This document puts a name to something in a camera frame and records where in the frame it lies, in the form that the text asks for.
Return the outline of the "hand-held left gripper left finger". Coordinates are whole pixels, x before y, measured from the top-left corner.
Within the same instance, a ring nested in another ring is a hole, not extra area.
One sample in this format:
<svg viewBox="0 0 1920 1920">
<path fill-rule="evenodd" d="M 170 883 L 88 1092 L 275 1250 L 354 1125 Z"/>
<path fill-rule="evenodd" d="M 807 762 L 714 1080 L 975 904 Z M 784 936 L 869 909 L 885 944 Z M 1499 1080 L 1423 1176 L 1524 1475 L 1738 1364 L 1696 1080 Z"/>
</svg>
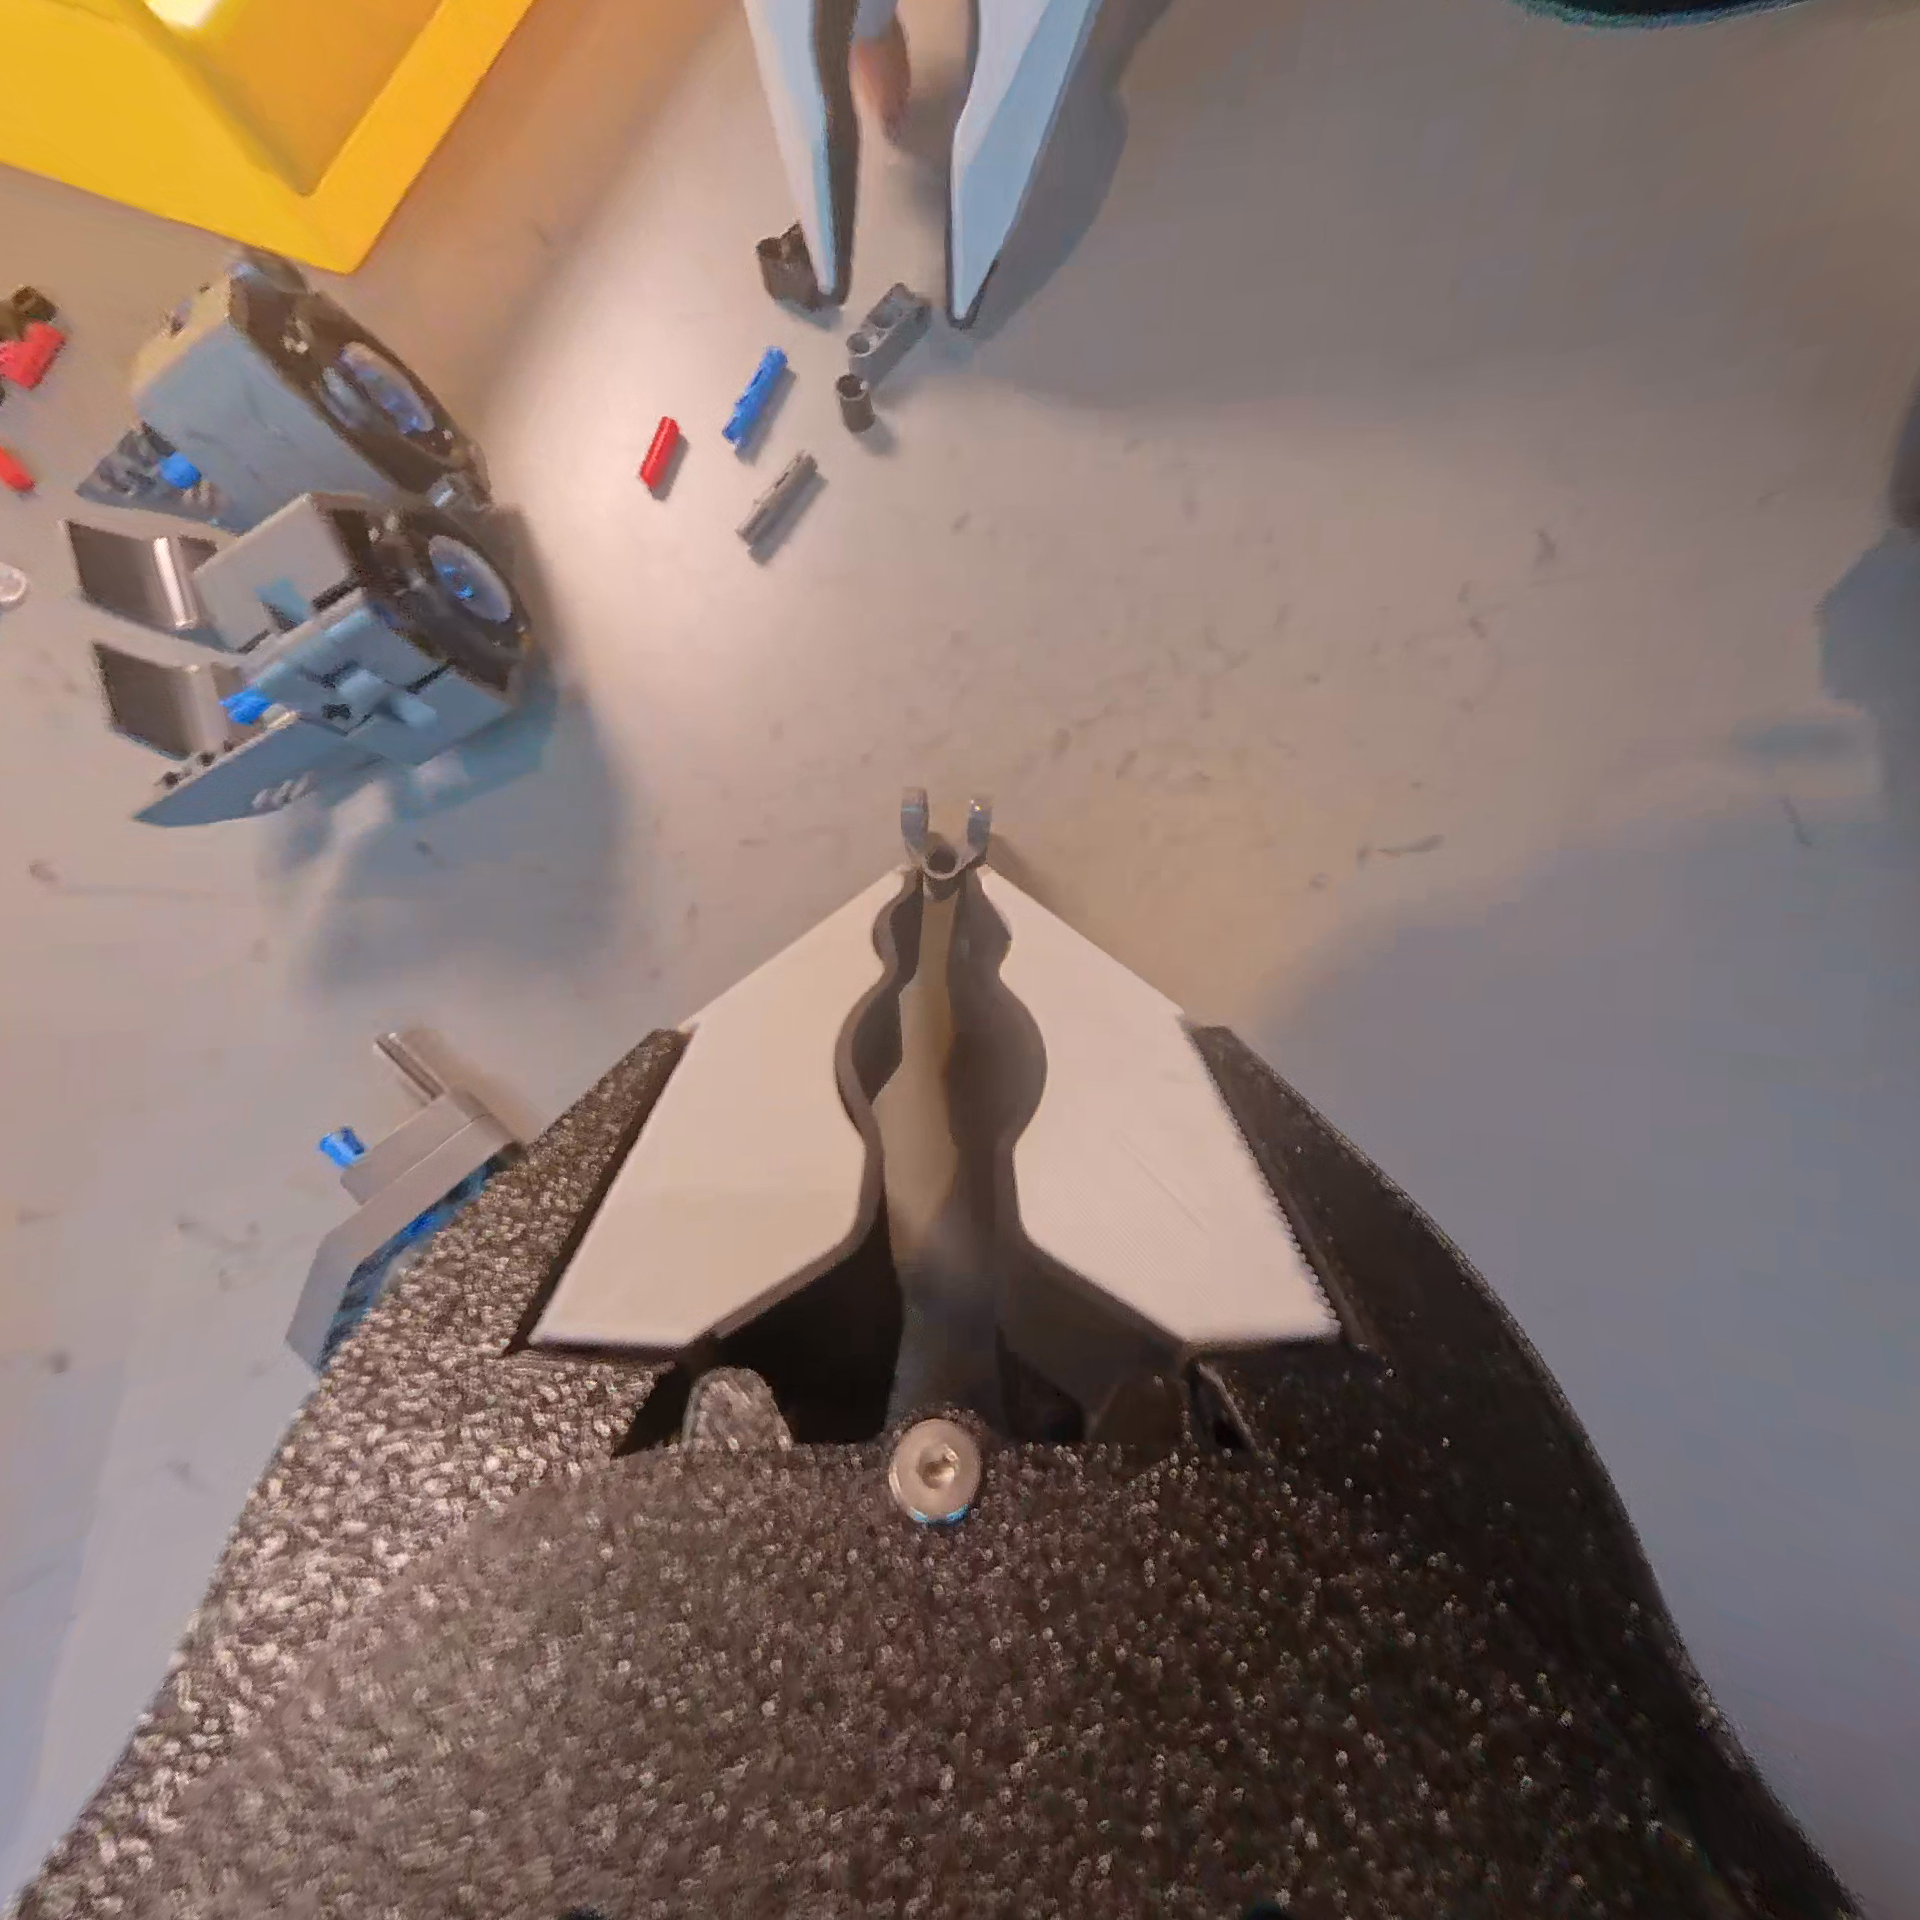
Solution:
<svg viewBox="0 0 1920 1920">
<path fill-rule="evenodd" d="M 918 960 L 919 881 L 897 867 L 687 1019 L 529 1343 L 681 1357 L 857 1250 Z"/>
</svg>

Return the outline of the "grey bent building beam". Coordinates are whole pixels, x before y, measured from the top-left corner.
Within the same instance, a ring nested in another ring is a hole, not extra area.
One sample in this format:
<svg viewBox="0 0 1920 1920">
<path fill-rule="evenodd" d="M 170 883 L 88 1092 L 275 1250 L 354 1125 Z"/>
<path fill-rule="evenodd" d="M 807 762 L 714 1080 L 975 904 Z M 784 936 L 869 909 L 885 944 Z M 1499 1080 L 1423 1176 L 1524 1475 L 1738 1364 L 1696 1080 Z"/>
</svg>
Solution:
<svg viewBox="0 0 1920 1920">
<path fill-rule="evenodd" d="M 416 1107 L 370 1154 L 337 1168 L 352 1210 L 317 1245 L 286 1331 L 288 1350 L 321 1374 L 427 1238 L 461 1213 L 525 1142 L 493 1113 L 471 1074 L 425 1026 L 376 1037 Z"/>
</svg>

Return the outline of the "grey desk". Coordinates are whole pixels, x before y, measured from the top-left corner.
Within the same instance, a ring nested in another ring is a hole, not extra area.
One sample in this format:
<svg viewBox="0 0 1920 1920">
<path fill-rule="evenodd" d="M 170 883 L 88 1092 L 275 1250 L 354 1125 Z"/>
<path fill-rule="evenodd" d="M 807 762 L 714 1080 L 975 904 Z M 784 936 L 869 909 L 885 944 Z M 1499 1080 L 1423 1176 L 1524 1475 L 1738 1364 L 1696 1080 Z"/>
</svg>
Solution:
<svg viewBox="0 0 1920 1920">
<path fill-rule="evenodd" d="M 787 216 L 735 4 L 540 4 L 343 295 L 483 439 L 545 677 L 419 784 L 165 831 L 60 516 L 223 248 L 4 177 L 74 323 L 4 402 L 4 1893 L 300 1401 L 374 1034 L 538 1132 L 924 784 L 1484 1270 L 1912 1914 L 1916 4 L 1117 8 L 994 308 L 865 437 L 764 295 Z"/>
</svg>

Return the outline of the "yellow bin with dividers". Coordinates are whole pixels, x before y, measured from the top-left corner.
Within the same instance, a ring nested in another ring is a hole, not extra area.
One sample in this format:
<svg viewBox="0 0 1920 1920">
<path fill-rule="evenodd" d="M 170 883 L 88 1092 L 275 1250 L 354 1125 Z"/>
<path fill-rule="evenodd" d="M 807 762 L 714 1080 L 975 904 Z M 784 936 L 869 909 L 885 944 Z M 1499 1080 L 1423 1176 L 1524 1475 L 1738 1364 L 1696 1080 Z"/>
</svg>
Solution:
<svg viewBox="0 0 1920 1920">
<path fill-rule="evenodd" d="M 3 159 L 359 270 L 528 2 L 6 2 Z"/>
</svg>

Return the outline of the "grey forked clip piece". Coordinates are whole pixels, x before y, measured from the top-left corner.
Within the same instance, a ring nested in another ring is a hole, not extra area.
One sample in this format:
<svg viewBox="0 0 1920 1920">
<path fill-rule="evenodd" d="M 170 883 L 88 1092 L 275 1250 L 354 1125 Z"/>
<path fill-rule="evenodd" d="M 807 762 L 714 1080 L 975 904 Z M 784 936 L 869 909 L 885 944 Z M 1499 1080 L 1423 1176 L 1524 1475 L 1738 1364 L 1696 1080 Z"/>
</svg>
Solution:
<svg viewBox="0 0 1920 1920">
<path fill-rule="evenodd" d="M 930 794 L 922 786 L 910 786 L 901 801 L 901 839 L 910 864 L 922 876 L 922 892 L 930 903 L 950 899 L 990 850 L 992 801 L 974 797 L 966 807 L 965 829 L 958 839 L 933 824 Z"/>
</svg>

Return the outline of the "scattered small building pieces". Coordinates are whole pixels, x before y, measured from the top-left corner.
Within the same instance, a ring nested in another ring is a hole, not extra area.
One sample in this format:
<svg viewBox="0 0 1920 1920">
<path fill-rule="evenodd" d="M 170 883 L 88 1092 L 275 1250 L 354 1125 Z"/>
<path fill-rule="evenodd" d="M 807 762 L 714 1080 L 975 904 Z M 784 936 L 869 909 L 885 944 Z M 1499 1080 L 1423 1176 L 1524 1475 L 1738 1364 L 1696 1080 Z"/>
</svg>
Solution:
<svg viewBox="0 0 1920 1920">
<path fill-rule="evenodd" d="M 3 299 L 3 398 L 39 390 L 66 348 L 60 306 L 35 284 L 18 284 Z M 35 468 L 3 445 L 3 486 L 18 499 L 35 499 Z"/>
</svg>

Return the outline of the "grey axle pin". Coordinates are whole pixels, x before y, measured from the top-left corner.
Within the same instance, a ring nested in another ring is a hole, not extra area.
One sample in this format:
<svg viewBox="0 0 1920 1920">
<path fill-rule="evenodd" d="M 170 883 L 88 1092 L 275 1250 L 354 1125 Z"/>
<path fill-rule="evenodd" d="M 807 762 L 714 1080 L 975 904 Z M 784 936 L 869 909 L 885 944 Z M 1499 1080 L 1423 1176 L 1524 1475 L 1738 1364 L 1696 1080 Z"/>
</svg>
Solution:
<svg viewBox="0 0 1920 1920">
<path fill-rule="evenodd" d="M 738 527 L 742 544 L 764 548 L 776 540 L 817 479 L 817 457 L 811 450 L 797 450 L 742 519 Z"/>
</svg>

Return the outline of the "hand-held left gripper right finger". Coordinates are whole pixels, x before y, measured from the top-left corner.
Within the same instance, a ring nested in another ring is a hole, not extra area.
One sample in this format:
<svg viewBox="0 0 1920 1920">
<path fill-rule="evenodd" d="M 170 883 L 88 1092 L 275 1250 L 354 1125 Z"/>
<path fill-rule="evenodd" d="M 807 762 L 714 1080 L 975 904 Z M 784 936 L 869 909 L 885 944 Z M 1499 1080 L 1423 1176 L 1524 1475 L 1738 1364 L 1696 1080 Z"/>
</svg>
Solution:
<svg viewBox="0 0 1920 1920">
<path fill-rule="evenodd" d="M 1177 1352 L 1338 1339 L 1181 1004 L 999 872 L 972 909 L 1021 1248 Z"/>
</svg>

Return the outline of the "grey toy robot head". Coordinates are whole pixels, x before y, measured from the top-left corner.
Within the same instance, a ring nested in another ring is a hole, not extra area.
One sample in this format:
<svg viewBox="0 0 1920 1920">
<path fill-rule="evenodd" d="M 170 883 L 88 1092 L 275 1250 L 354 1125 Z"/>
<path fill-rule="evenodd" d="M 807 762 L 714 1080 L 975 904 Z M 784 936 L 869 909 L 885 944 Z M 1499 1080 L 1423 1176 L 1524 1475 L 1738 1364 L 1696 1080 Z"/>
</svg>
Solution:
<svg viewBox="0 0 1920 1920">
<path fill-rule="evenodd" d="M 111 732 L 165 762 L 141 824 L 421 769 L 514 713 L 531 628 L 484 455 L 332 294 L 241 252 L 137 354 L 132 395 L 77 498 L 172 530 L 60 530 L 90 610 L 189 649 L 93 645 Z"/>
</svg>

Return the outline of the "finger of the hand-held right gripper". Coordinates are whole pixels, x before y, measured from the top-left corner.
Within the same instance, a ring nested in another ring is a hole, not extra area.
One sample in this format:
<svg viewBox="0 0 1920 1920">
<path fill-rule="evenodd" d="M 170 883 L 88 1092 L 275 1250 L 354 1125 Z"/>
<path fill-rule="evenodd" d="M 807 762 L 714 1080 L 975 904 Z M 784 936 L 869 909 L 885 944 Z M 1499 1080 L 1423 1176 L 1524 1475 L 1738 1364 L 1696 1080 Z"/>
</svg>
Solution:
<svg viewBox="0 0 1920 1920">
<path fill-rule="evenodd" d="M 823 298 L 844 298 L 857 194 L 856 2 L 748 2 L 746 18 L 817 284 Z"/>
<path fill-rule="evenodd" d="M 972 328 L 1015 236 L 1100 2 L 974 4 L 948 168 L 948 321 Z"/>
</svg>

